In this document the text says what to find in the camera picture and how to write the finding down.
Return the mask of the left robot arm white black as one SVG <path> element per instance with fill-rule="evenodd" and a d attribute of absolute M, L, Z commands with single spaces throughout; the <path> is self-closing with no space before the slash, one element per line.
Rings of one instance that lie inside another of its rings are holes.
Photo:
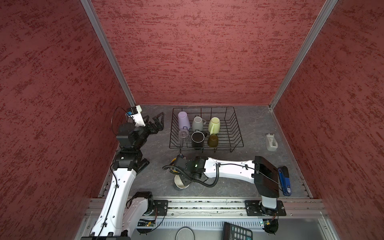
<path fill-rule="evenodd" d="M 87 240 L 129 240 L 143 215 L 155 207 L 151 192 L 129 192 L 137 175 L 149 165 L 143 158 L 141 147 L 150 135 L 164 129 L 164 113 L 149 120 L 139 111 L 127 113 L 130 122 L 119 126 L 116 138 L 120 150 L 110 165 L 111 186 L 98 220 L 86 237 Z"/>

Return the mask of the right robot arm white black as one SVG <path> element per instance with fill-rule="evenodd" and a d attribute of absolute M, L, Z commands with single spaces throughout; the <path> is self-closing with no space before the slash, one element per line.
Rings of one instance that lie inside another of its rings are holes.
<path fill-rule="evenodd" d="M 213 188 L 220 178 L 235 179 L 254 184 L 261 200 L 247 201 L 248 216 L 284 217 L 287 215 L 280 192 L 284 191 L 283 171 L 275 167 L 264 157 L 256 156 L 248 161 L 226 161 L 211 157 L 197 156 L 187 160 L 182 154 L 170 164 L 162 167 L 179 177 L 184 187 L 197 183 Z"/>

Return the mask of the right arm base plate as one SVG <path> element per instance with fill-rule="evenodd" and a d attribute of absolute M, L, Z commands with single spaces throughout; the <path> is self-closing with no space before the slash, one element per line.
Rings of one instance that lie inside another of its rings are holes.
<path fill-rule="evenodd" d="M 245 201 L 245 209 L 247 212 L 247 216 L 249 217 L 261 217 L 261 216 L 270 216 L 270 217 L 285 217 L 287 215 L 285 207 L 282 201 L 277 201 L 277 207 L 272 210 L 262 206 L 261 201 Z"/>

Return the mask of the lavender plastic cup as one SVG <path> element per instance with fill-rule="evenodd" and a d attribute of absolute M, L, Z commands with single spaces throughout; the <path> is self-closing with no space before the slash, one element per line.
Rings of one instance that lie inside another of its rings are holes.
<path fill-rule="evenodd" d="M 189 130 L 191 128 L 189 117 L 186 112 L 181 111 L 178 113 L 178 124 L 180 130 Z"/>

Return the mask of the black mug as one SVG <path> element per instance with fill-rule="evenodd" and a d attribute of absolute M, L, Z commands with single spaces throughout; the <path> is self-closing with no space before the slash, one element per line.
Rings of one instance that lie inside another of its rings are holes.
<path fill-rule="evenodd" d="M 192 147 L 196 150 L 202 149 L 204 147 L 205 134 L 200 131 L 196 131 L 191 135 Z"/>

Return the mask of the olive green glass cup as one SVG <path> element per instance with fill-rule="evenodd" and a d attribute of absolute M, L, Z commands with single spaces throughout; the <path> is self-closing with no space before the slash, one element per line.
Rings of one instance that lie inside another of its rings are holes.
<path fill-rule="evenodd" d="M 217 135 L 212 134 L 208 139 L 208 146 L 211 148 L 216 148 L 219 145 L 219 138 Z"/>

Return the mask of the white cup dark green base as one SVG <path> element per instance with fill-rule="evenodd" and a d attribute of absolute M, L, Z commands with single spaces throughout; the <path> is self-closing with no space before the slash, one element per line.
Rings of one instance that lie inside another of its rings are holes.
<path fill-rule="evenodd" d="M 190 185 L 184 185 L 181 178 L 179 175 L 175 175 L 174 177 L 174 189 L 177 191 L 182 191 L 185 190 L 189 187 Z"/>

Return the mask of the blue stapler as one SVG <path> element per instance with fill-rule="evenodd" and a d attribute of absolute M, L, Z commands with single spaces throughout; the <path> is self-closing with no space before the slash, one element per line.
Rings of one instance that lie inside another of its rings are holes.
<path fill-rule="evenodd" d="M 286 166 L 278 168 L 280 184 L 284 196 L 291 196 L 292 189 L 290 183 L 290 175 Z"/>

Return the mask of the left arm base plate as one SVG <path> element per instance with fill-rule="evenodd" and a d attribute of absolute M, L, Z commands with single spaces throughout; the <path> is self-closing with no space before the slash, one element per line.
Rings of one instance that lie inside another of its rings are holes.
<path fill-rule="evenodd" d="M 144 216 L 165 216 L 168 211 L 168 200 L 151 200 L 149 201 L 149 206 L 147 211 L 144 213 Z"/>

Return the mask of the white ceramic mug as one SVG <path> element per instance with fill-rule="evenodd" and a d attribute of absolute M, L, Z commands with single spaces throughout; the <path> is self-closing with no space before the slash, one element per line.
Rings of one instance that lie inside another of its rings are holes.
<path fill-rule="evenodd" d="M 207 123 L 206 120 L 200 116 L 196 116 L 192 122 L 193 132 L 202 132 L 204 130 L 204 125 Z"/>

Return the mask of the clear glass tumbler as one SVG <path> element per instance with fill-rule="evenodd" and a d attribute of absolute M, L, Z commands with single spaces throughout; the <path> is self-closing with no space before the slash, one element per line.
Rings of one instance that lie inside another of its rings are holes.
<path fill-rule="evenodd" d="M 179 148 L 188 147 L 190 144 L 190 134 L 187 127 L 183 127 L 179 133 Z"/>

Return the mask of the black calculator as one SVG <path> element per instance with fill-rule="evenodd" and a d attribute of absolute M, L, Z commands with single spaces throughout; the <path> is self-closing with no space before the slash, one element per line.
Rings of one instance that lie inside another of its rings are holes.
<path fill-rule="evenodd" d="M 251 230 L 224 222 L 222 240 L 252 240 Z"/>

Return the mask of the cream mug green handle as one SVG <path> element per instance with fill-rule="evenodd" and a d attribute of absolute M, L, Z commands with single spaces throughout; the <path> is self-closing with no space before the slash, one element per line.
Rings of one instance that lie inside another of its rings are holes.
<path fill-rule="evenodd" d="M 211 118 L 211 120 L 209 122 L 209 127 L 208 127 L 208 131 L 209 131 L 210 135 L 218 134 L 220 132 L 220 127 L 221 127 L 220 119 L 217 117 Z"/>

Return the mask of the black stapler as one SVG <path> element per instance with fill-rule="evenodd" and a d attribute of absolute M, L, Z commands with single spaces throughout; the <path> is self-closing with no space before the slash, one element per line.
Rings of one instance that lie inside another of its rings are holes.
<path fill-rule="evenodd" d="M 137 174 L 141 173 L 149 164 L 150 162 L 147 159 L 142 159 L 138 165 Z"/>

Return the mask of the round grey disc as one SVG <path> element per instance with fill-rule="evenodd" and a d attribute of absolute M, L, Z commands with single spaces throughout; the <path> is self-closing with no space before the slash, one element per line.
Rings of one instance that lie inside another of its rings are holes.
<path fill-rule="evenodd" d="M 195 234 L 190 228 L 183 227 L 176 233 L 175 240 L 195 240 Z"/>

